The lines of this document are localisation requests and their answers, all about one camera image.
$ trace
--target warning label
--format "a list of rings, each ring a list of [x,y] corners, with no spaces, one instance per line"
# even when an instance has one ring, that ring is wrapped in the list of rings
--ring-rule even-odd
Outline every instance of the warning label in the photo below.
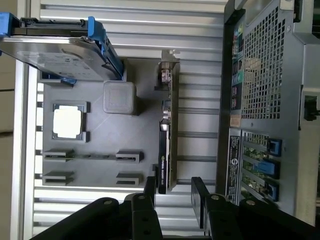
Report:
[[[238,201],[240,136],[230,136],[226,197],[233,204]]]
[[[17,54],[27,58],[40,70],[47,70],[64,78],[76,80],[103,80],[81,58],[74,55],[59,52],[32,51],[19,51]]]

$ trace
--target blue latch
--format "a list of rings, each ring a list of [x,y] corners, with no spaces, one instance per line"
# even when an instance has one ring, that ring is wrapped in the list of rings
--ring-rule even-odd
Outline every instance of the blue latch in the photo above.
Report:
[[[259,162],[258,172],[273,175],[275,174],[275,164],[266,161]]]
[[[274,202],[279,201],[279,184],[274,181],[265,181],[264,183],[265,193]]]
[[[99,42],[102,56],[105,57],[107,62],[109,62],[119,74],[119,80],[122,80],[124,76],[124,65],[109,41],[103,24],[96,21],[93,16],[88,17],[88,38]]]
[[[275,139],[275,138],[269,138],[267,145],[266,145],[267,151],[270,155],[275,157],[281,157],[281,149],[282,149],[282,140],[281,139]]]
[[[15,16],[10,12],[0,12],[0,37],[11,37],[14,18]]]
[[[268,175],[269,177],[278,180],[280,178],[280,162],[274,159],[264,158],[255,165],[255,169],[259,173]]]

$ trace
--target white wall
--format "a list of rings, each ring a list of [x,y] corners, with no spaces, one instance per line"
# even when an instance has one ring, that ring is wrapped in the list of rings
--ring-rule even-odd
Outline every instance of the white wall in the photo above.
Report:
[[[0,12],[17,13],[17,0],[0,1]],[[14,128],[15,61],[6,55],[0,56],[0,132]],[[13,138],[0,137],[0,238],[10,236],[11,182]]]

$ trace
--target perforated metal panel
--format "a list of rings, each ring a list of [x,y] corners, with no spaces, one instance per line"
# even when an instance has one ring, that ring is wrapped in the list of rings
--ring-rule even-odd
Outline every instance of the perforated metal panel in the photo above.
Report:
[[[279,119],[286,21],[276,7],[245,38],[243,119]]]

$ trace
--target ventilation grille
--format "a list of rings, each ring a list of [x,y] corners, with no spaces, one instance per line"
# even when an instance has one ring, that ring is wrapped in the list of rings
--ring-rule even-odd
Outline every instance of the ventilation grille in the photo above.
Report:
[[[243,119],[279,119],[285,20],[278,7],[245,38]]]
[[[262,135],[262,134],[256,134],[252,132],[245,132],[244,140],[249,143],[267,146],[268,136]]]

